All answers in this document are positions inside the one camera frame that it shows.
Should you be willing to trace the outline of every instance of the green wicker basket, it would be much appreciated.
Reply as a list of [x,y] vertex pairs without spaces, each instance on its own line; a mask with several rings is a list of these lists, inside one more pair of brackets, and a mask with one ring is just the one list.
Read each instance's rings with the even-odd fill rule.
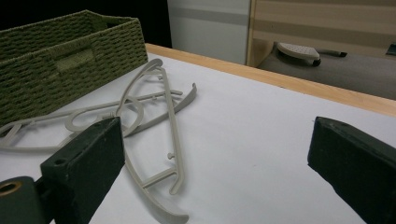
[[147,61],[137,18],[84,10],[0,31],[0,127],[46,115]]

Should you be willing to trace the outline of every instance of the white tabletop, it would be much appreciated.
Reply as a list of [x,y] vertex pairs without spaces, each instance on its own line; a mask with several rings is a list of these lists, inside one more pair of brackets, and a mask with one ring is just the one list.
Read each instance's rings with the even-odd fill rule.
[[[172,89],[187,94],[192,83],[198,89],[196,99],[177,113],[184,185],[177,195],[168,192],[173,177],[150,188],[164,206],[188,214],[189,223],[364,223],[307,165],[314,120],[338,119],[396,147],[396,118],[148,56],[163,60]],[[137,70],[60,111],[119,100]],[[137,84],[133,95],[163,89],[154,77]],[[166,111],[161,99],[144,106],[145,120]],[[26,129],[16,146],[53,146],[68,133],[61,122],[42,124]],[[166,157],[173,150],[168,120],[125,138],[124,143],[142,178],[174,164]],[[39,164],[49,156],[0,152],[0,180],[20,175],[38,179]],[[91,223],[157,223],[157,219],[124,167]]]

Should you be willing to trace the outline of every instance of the table edge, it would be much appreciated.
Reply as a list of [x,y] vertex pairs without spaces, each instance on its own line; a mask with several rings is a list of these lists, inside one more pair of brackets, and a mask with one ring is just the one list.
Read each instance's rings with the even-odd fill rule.
[[148,43],[146,44],[146,49],[149,53],[179,60],[185,63],[201,65],[207,68],[218,70],[220,72],[253,79],[287,90],[297,91],[344,105],[351,105],[383,115],[396,117],[396,101],[390,99],[357,91],[341,89],[297,77],[288,77],[238,63],[225,62],[219,59],[188,53],[182,50],[169,49]]

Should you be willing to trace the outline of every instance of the floor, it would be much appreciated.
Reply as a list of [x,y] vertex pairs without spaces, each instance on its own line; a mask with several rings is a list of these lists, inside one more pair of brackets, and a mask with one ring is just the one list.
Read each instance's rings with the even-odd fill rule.
[[260,69],[396,100],[396,60],[317,49],[321,64],[280,54],[276,44]]

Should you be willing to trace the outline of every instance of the white wall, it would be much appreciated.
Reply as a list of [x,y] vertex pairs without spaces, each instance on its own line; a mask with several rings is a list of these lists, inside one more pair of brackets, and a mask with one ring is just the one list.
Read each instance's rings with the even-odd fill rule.
[[249,0],[167,1],[174,49],[245,64]]

